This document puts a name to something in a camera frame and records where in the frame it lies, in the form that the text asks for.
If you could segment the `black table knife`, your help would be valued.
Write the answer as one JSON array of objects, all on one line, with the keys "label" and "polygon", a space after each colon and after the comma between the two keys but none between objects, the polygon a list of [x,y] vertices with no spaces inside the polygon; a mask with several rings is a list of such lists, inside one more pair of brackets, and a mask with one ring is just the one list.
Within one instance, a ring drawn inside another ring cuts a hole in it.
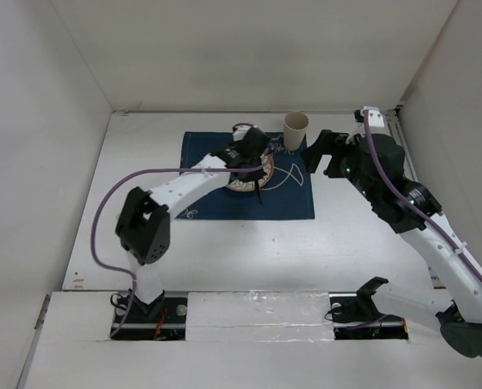
[{"label": "black table knife", "polygon": [[258,180],[254,181],[254,193],[256,194],[258,203],[262,205],[262,196],[261,196],[260,185]]}]

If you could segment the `brown paper cup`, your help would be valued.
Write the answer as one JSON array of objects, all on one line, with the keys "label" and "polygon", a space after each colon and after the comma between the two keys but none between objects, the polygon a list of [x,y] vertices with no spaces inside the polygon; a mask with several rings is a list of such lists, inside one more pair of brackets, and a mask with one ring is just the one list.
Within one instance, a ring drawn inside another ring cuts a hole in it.
[{"label": "brown paper cup", "polygon": [[297,150],[309,126],[309,118],[302,112],[288,113],[284,118],[284,146],[289,151]]}]

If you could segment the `dark blue cloth napkin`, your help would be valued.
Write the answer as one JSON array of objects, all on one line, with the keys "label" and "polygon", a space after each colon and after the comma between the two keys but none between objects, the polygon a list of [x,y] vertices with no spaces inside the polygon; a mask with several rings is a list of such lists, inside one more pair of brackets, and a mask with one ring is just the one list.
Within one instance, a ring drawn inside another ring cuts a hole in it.
[{"label": "dark blue cloth napkin", "polygon": [[254,185],[233,182],[214,190],[183,210],[180,220],[312,220],[315,218],[310,174],[300,152],[284,147],[281,132],[269,132],[269,150],[262,157],[266,176]]}]

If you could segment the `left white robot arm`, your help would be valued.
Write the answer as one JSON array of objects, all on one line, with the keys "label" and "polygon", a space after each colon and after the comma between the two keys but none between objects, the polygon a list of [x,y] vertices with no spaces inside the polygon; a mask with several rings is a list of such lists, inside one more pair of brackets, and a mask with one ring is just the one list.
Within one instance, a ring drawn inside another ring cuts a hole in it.
[{"label": "left white robot arm", "polygon": [[270,138],[257,126],[239,123],[232,142],[206,154],[190,171],[162,186],[131,190],[119,216],[115,233],[122,248],[136,260],[134,312],[144,321],[157,319],[164,308],[160,260],[170,245],[171,222],[188,206],[230,182],[258,181],[266,176],[262,155]]}]

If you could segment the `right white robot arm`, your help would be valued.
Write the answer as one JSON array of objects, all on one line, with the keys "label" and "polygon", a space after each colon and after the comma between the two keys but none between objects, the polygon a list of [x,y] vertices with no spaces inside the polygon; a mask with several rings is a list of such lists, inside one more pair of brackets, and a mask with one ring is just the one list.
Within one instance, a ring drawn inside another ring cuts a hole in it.
[{"label": "right white robot arm", "polygon": [[413,292],[375,276],[349,302],[331,309],[334,321],[409,318],[440,333],[457,353],[482,356],[482,267],[454,234],[441,204],[405,175],[404,149],[389,135],[351,137],[322,130],[301,152],[307,172],[315,172],[323,156],[331,157],[324,174],[353,184],[372,212],[420,255],[447,291],[445,296]]}]

